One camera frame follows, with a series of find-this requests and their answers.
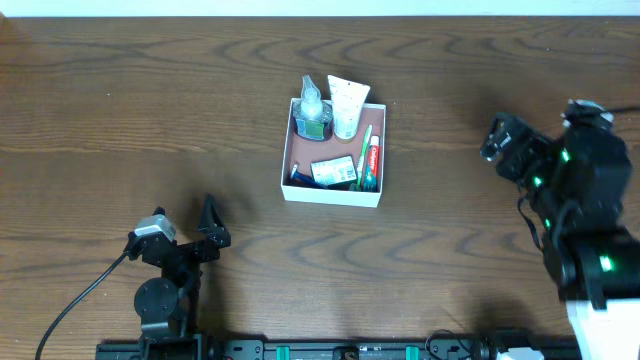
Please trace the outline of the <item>blue disposable razor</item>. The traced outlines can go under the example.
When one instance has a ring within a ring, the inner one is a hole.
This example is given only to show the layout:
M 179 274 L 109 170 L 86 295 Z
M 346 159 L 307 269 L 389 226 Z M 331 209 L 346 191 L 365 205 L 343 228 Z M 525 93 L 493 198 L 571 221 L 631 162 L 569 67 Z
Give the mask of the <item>blue disposable razor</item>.
M 299 169 L 299 164 L 295 163 L 291 169 L 290 172 L 290 179 L 292 181 L 298 181 L 310 188 L 314 188 L 314 189 L 324 189 L 327 190 L 328 187 L 326 185 L 323 185 L 321 183 L 316 182 L 312 177 L 302 174 L 298 171 Z

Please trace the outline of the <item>green white soap packet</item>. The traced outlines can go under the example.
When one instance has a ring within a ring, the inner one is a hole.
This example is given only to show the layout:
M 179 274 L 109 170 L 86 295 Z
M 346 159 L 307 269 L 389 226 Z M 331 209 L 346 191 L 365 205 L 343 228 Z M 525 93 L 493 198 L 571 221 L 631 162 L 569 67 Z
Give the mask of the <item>green white soap packet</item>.
M 349 185 L 357 180 L 356 168 L 350 155 L 313 162 L 311 173 L 315 182 L 327 187 Z

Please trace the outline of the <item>clear soap pump bottle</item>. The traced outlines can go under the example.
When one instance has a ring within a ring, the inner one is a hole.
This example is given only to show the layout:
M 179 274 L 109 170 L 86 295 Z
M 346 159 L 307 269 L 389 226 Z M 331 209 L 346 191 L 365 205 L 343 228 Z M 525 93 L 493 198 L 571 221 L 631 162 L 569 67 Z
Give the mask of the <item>clear soap pump bottle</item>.
M 331 106 L 322 100 L 319 88 L 309 75 L 302 77 L 300 99 L 294 101 L 292 112 L 298 136 L 318 142 L 331 138 Z

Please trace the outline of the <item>teal toothpaste tube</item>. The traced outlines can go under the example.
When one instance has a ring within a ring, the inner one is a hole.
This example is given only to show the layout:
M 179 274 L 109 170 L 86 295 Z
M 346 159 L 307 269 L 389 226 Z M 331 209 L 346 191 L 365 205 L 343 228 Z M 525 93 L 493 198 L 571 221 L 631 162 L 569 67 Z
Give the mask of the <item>teal toothpaste tube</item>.
M 378 185 L 378 171 L 380 159 L 380 137 L 374 135 L 370 139 L 367 153 L 367 163 L 363 178 L 363 190 L 365 192 L 376 192 Z

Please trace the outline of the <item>green toothbrush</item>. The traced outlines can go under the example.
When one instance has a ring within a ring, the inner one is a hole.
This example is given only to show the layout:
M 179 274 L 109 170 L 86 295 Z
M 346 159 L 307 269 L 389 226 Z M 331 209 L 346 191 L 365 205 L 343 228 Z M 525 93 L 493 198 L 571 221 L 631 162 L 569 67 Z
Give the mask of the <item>green toothbrush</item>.
M 357 163 L 357 179 L 356 182 L 354 184 L 351 184 L 350 186 L 350 190 L 351 191 L 361 191 L 360 190 L 360 184 L 361 181 L 363 179 L 363 171 L 364 171 L 364 162 L 365 162 L 365 157 L 366 157 L 366 153 L 367 153 L 367 149 L 369 146 L 369 142 L 370 142 L 370 138 L 371 138 L 371 134 L 372 134 L 372 125 L 368 125 L 365 134 L 364 134 L 364 138 L 363 138 L 363 144 L 361 147 L 361 152 L 360 152 L 360 156 L 358 158 L 358 163 Z

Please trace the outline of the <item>white lotion tube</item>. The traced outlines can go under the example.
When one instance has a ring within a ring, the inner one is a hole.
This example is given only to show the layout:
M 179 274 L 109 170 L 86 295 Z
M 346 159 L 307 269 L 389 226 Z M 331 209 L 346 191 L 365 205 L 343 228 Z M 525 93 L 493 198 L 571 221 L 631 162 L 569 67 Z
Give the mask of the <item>white lotion tube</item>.
M 363 105 L 370 86 L 328 75 L 332 101 L 333 132 L 341 142 L 350 142 L 356 136 Z

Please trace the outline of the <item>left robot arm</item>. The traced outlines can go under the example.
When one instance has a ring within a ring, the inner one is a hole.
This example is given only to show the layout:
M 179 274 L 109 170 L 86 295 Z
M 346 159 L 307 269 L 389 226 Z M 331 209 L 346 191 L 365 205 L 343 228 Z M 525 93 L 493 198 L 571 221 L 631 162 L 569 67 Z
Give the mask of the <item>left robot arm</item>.
M 197 329 L 201 265 L 220 258 L 231 245 L 231 235 L 205 196 L 197 231 L 204 238 L 179 244 L 177 230 L 161 207 L 142 219 L 128 235 L 124 253 L 130 260 L 160 269 L 161 275 L 144 282 L 134 296 L 141 321 L 143 359 L 215 359 L 217 348 Z

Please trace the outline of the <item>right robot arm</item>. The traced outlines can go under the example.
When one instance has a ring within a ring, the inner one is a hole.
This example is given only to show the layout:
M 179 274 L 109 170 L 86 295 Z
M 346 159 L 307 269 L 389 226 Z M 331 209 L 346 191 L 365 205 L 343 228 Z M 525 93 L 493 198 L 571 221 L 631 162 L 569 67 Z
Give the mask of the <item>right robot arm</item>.
M 620 222 L 632 173 L 613 114 L 568 110 L 552 139 L 495 116 L 480 154 L 516 184 L 544 227 L 532 236 L 565 304 L 584 359 L 639 356 L 639 241 Z

